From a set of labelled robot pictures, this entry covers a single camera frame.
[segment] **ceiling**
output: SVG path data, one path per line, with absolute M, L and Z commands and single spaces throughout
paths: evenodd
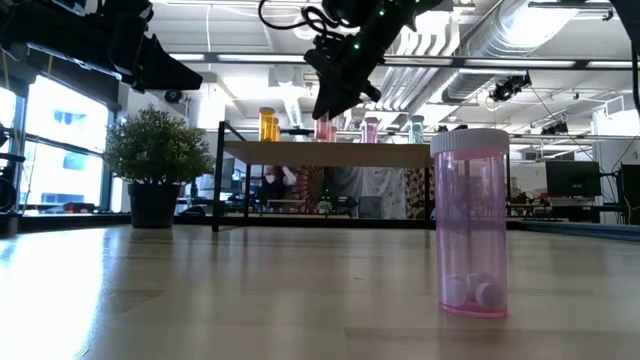
M 313 46 L 310 40 L 300 39 L 293 31 L 276 31 L 265 27 L 257 17 L 257 2 L 253 0 L 190 0 L 189 5 L 180 4 L 184 2 L 181 0 L 174 1 L 173 5 L 168 5 L 165 1 L 153 2 L 155 16 L 150 23 L 150 31 L 158 35 L 168 52 L 302 54 Z M 473 3 L 475 7 L 467 7 L 459 15 L 461 34 L 479 21 L 496 0 L 475 0 Z M 300 5 L 301 1 L 296 0 L 270 1 L 267 2 L 264 13 L 275 24 L 287 25 L 296 20 Z M 602 11 L 579 13 L 531 56 L 629 58 L 631 45 L 620 21 L 617 18 L 602 21 L 603 14 Z M 398 41 L 390 51 L 394 52 L 397 47 Z M 233 102 L 227 105 L 227 120 L 242 121 L 242 124 L 251 124 L 253 121 L 257 125 L 260 107 L 270 106 L 284 112 L 285 103 L 278 95 L 272 95 L 268 88 L 268 73 L 273 66 L 190 66 L 202 73 L 215 73 L 218 81 L 229 92 Z M 313 69 L 308 66 L 301 68 L 304 74 L 314 74 Z M 372 84 L 380 87 L 386 72 L 383 68 L 376 69 L 370 77 Z M 631 77 L 627 72 L 532 71 L 531 78 L 533 88 L 551 112 L 560 112 L 558 116 L 561 116 L 562 110 L 567 109 L 566 119 L 572 133 L 589 131 L 591 111 L 603 104 L 602 101 L 584 99 L 606 100 L 618 96 L 621 91 L 631 89 Z M 578 100 L 575 99 L 576 92 L 580 93 Z M 310 89 L 309 96 L 298 99 L 303 113 L 312 111 L 315 103 L 313 93 L 313 89 Z M 450 116 L 455 118 L 434 115 L 425 122 L 433 125 L 455 119 L 456 123 L 464 122 L 471 126 L 497 124 L 511 132 L 536 133 L 537 130 L 531 129 L 529 124 L 549 115 L 531 90 L 519 94 L 514 102 L 502 104 L 495 111 L 492 111 L 493 105 L 490 102 L 486 105 L 486 94 L 487 91 L 480 91 L 469 100 L 471 106 L 462 106 L 451 113 Z M 366 109 L 356 110 L 357 115 L 354 117 L 364 115 L 365 111 Z

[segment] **green plant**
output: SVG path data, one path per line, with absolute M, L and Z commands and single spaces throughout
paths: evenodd
M 179 184 L 213 171 L 205 131 L 149 105 L 107 127 L 104 161 L 117 177 L 143 184 Z

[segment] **desk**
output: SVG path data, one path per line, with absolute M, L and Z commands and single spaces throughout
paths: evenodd
M 229 130 L 240 141 L 227 141 L 225 132 Z M 314 143 L 314 142 L 258 142 L 246 141 L 230 124 L 221 121 L 218 127 L 218 144 L 216 148 L 216 169 L 222 169 L 224 153 L 228 153 L 247 165 L 244 224 L 259 225 L 252 222 L 249 216 L 249 182 L 251 179 L 251 165 L 280 165 L 280 166 L 322 166 L 322 167 L 394 167 L 394 168 L 424 168 L 425 179 L 428 179 L 429 166 L 432 159 L 429 145 L 419 144 L 356 144 L 356 143 Z M 216 171 L 214 177 L 214 211 L 213 231 L 218 231 L 221 225 L 230 225 L 227 218 L 220 216 L 220 189 L 222 172 Z M 425 191 L 425 204 L 429 204 L 429 191 Z M 426 205 L 425 213 L 431 213 Z M 316 226 L 322 226 L 318 219 Z M 344 226 L 351 227 L 350 220 L 344 219 Z M 303 223 L 292 221 L 291 226 Z M 425 216 L 424 228 L 430 227 L 429 217 Z

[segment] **glass window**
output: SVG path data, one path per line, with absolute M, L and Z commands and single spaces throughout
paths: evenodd
M 107 107 L 42 76 L 29 87 L 26 131 L 47 139 L 102 152 Z
M 13 127 L 16 114 L 16 95 L 11 91 L 0 88 L 0 123 L 4 127 Z
M 100 204 L 101 158 L 31 141 L 27 141 L 24 156 L 20 203 L 24 204 L 31 180 L 29 204 Z

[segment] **wooden shelf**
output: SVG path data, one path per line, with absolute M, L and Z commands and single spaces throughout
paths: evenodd
M 245 164 L 424 168 L 429 145 L 226 141 L 224 150 Z

